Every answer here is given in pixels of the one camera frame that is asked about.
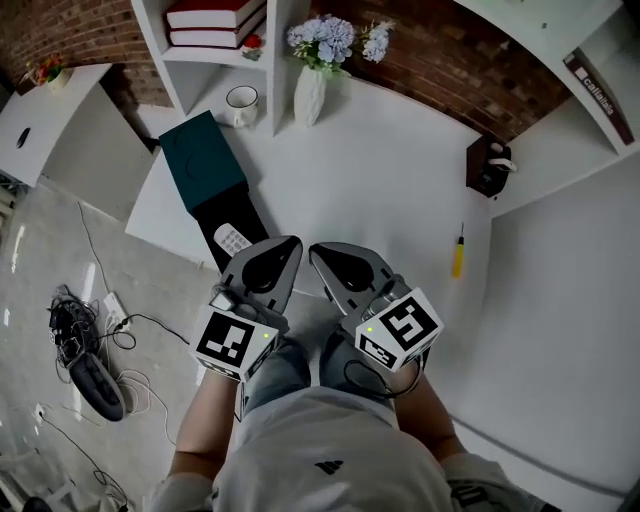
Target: white desk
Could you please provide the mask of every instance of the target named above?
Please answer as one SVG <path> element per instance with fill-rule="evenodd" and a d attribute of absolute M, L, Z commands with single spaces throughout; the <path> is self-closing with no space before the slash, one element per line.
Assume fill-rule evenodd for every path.
<path fill-rule="evenodd" d="M 421 286 L 447 323 L 474 329 L 489 256 L 486 198 L 465 187 L 473 130 L 386 89 L 348 80 L 318 124 L 289 122 L 273 138 L 224 128 L 249 181 L 267 232 L 294 234 L 305 247 L 341 241 L 378 251 L 412 286 Z M 465 223 L 464 277 L 451 277 Z M 161 153 L 126 232 L 212 268 L 215 262 L 187 213 Z M 303 258 L 298 291 L 323 295 Z"/>
<path fill-rule="evenodd" d="M 0 113 L 0 170 L 31 187 L 44 175 L 126 220 L 151 154 L 100 86 L 110 67 L 73 69 L 69 83 L 55 96 L 46 86 L 24 96 L 13 94 Z M 25 128 L 31 131 L 18 148 Z"/>

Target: stack of books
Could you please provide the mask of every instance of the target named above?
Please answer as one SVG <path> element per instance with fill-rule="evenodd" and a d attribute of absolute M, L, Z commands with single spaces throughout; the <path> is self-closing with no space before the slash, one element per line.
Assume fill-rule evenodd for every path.
<path fill-rule="evenodd" d="M 175 46 L 239 48 L 267 15 L 266 0 L 178 0 L 167 10 Z"/>

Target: mug rim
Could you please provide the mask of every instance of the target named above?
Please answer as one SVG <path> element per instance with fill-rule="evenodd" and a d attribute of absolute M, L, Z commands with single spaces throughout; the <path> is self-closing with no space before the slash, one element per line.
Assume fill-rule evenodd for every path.
<path fill-rule="evenodd" d="M 235 91 L 236 89 L 240 89 L 241 87 L 248 87 L 249 89 L 253 90 L 253 92 L 256 93 L 256 97 L 253 99 L 253 101 L 251 103 L 249 103 L 248 105 L 243 105 L 242 107 L 234 107 L 231 103 L 229 103 L 229 94 L 231 94 L 233 91 Z M 252 87 L 250 85 L 238 85 L 236 87 L 234 87 L 233 89 L 231 89 L 228 93 L 227 96 L 225 98 L 225 101 L 227 102 L 227 105 L 229 105 L 231 108 L 247 108 L 250 107 L 251 105 L 253 105 L 254 103 L 256 103 L 258 101 L 258 91 L 256 90 L 255 87 Z"/>

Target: forearm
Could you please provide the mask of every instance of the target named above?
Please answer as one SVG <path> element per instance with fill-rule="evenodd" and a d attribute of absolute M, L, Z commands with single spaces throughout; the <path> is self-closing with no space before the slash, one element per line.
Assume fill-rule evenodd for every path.
<path fill-rule="evenodd" d="M 394 390 L 410 385 L 416 371 L 415 365 L 400 370 L 392 379 Z M 449 413 L 424 375 L 413 391 L 396 398 L 395 406 L 400 430 L 420 441 L 438 461 L 466 451 L 456 436 Z"/>
<path fill-rule="evenodd" d="M 233 429 L 237 388 L 237 382 L 207 371 L 182 420 L 171 473 L 184 470 L 185 460 L 187 465 L 206 464 L 208 460 L 224 462 Z"/>

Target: shirt sleeve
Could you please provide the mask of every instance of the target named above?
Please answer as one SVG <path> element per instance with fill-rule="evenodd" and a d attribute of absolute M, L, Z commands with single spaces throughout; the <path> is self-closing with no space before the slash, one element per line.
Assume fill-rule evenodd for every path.
<path fill-rule="evenodd" d="M 497 462 L 461 453 L 442 461 L 454 509 L 464 512 L 530 510 L 531 498 L 513 485 Z"/>
<path fill-rule="evenodd" d="M 143 499 L 144 512 L 213 510 L 213 481 L 195 473 L 178 473 L 160 482 Z"/>

